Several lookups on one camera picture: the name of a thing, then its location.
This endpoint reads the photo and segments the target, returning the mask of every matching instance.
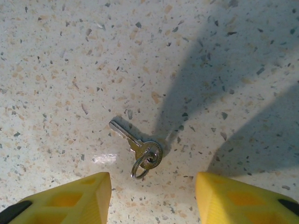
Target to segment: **metal split ring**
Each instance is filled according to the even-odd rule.
[[[145,169],[139,176],[136,176],[136,172],[137,169],[140,167],[140,165],[149,159],[154,159],[156,158],[157,155],[155,155],[154,153],[145,153],[143,154],[138,160],[136,160],[136,162],[134,163],[133,167],[132,167],[132,171],[131,171],[131,177],[135,178],[135,179],[141,179],[143,178],[148,172],[148,169]]]

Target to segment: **speckled floor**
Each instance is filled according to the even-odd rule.
[[[3,0],[0,210],[100,171],[108,223],[200,223],[210,171],[299,200],[297,0]],[[108,123],[164,146],[134,180]]]

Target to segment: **white speckled surface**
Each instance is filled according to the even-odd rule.
[[[100,171],[109,224],[200,223],[198,171],[299,200],[298,1],[4,0],[0,23],[0,210]],[[143,181],[114,116],[167,140]]]

